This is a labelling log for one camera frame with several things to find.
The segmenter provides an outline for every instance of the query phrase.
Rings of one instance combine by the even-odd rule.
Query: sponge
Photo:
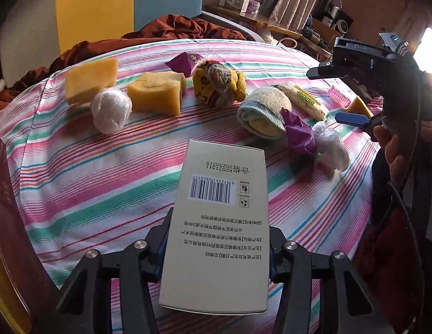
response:
[[[117,58],[107,58],[69,70],[65,78],[67,103],[88,103],[97,93],[113,87],[117,79],[117,64]]]
[[[128,84],[127,93],[132,100],[133,111],[177,116],[180,115],[185,89],[183,73],[147,72]]]

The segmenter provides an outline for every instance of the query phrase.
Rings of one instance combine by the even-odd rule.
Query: striped tablecloth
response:
[[[164,63],[188,51],[244,71],[248,91],[293,80],[335,111],[330,85],[353,95],[340,80],[309,81],[317,62],[304,53],[262,43],[230,40],[174,40],[114,51],[117,86],[143,72],[167,70]],[[85,252],[122,250],[162,222],[173,205],[189,138],[260,147],[266,152],[270,224],[314,252],[341,249],[349,256],[370,211],[370,166],[377,146],[357,129],[328,125],[343,136],[351,165],[328,177],[317,171],[310,183],[295,181],[285,141],[265,141],[241,128],[237,104],[225,109],[197,105],[192,82],[180,117],[134,112],[124,130],[100,134],[88,107],[70,108],[64,99],[68,69],[27,89],[0,111],[0,137],[23,223],[44,267],[62,285]],[[314,123],[301,111],[295,111]],[[214,317],[160,308],[159,284],[150,286],[157,323],[167,333],[270,333],[281,285],[269,285],[264,315]],[[313,284],[312,325],[317,322],[319,285]],[[119,282],[112,283],[115,333],[122,331]]]

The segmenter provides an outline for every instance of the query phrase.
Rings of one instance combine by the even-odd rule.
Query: plastic-wrapped ball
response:
[[[131,109],[131,98],[117,88],[107,88],[91,101],[94,125],[103,134],[120,132],[128,121]]]

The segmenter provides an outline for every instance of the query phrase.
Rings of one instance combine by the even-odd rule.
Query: white plastic bag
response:
[[[128,121],[131,109],[131,98],[117,88],[107,88],[91,101],[94,125],[103,134],[120,132]]]
[[[331,170],[344,172],[350,165],[350,158],[340,134],[326,126],[323,121],[316,123],[312,130],[317,143],[317,151],[320,153],[317,161]]]

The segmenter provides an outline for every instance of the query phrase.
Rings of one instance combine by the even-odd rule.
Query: purple candy wrapper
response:
[[[199,54],[183,52],[177,55],[173,60],[165,63],[172,71],[176,73],[183,73],[186,78],[193,75],[196,67],[205,61],[205,58]]]
[[[283,108],[281,110],[281,116],[284,119],[289,148],[293,152],[313,156],[316,152],[317,145],[312,128],[301,120],[299,116],[287,109]]]

